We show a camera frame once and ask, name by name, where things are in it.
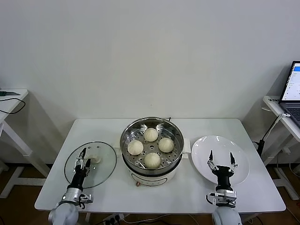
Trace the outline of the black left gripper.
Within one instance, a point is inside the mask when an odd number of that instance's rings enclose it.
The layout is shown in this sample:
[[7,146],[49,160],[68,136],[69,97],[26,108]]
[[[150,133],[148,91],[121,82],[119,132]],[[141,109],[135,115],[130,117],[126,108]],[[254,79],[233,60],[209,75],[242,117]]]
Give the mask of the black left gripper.
[[87,177],[90,171],[91,158],[88,158],[84,165],[84,157],[86,154],[86,148],[80,152],[75,161],[75,174],[69,185],[70,188],[82,188],[84,179]]

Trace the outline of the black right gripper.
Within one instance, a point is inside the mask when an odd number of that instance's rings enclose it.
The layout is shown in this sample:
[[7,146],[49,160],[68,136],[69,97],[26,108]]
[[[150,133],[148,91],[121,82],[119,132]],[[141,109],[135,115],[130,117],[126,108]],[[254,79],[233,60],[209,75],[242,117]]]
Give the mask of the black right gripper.
[[229,190],[233,191],[230,178],[234,175],[234,170],[238,165],[236,164],[235,158],[230,152],[230,167],[223,166],[223,165],[215,165],[213,162],[213,150],[210,151],[209,159],[207,164],[214,175],[217,176],[217,186],[215,188],[216,191],[218,190]]

